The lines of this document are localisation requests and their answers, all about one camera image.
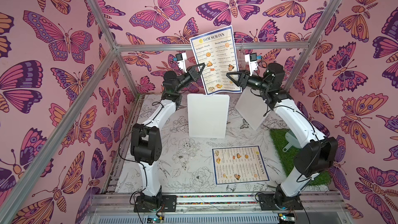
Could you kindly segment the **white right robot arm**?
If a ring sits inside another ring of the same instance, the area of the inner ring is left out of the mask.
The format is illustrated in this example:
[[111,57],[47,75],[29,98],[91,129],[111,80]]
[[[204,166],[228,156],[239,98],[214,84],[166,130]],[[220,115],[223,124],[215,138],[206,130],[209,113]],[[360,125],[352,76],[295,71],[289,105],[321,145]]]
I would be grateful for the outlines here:
[[337,140],[316,128],[281,87],[284,76],[284,68],[278,63],[268,65],[262,77],[249,71],[227,73],[227,78],[242,89],[248,87],[259,91],[267,110],[273,111],[289,127],[288,143],[300,150],[294,158],[292,171],[276,187],[274,203],[279,209],[299,203],[301,191],[333,165],[338,147]]

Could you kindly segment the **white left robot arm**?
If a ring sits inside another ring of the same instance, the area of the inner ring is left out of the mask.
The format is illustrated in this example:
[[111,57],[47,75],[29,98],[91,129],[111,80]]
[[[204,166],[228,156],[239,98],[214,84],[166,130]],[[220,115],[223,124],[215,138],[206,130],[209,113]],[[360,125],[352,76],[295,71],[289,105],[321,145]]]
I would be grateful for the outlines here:
[[163,206],[162,186],[158,176],[158,160],[162,153],[161,129],[181,104],[182,90],[197,82],[204,71],[205,64],[200,63],[177,75],[168,71],[163,75],[164,90],[157,109],[143,123],[136,123],[131,129],[130,152],[134,162],[141,165],[143,190],[138,193],[137,208],[158,210]]

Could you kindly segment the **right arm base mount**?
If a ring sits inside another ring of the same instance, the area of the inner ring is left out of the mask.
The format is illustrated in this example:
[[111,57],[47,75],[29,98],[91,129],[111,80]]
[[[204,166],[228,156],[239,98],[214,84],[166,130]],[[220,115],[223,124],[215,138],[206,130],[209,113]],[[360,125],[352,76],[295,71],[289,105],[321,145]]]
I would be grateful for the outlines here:
[[255,195],[255,199],[260,204],[262,211],[290,211],[304,209],[299,196],[286,197],[279,191],[274,194],[258,192]]

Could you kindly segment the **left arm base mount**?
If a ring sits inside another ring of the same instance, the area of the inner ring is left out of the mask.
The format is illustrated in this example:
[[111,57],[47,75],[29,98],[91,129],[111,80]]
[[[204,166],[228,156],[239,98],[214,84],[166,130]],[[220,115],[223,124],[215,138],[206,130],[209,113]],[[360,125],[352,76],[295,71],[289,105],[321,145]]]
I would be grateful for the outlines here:
[[176,195],[163,195],[161,192],[154,196],[146,196],[139,194],[135,198],[134,212],[135,213],[147,213],[147,212],[175,212],[177,205]]

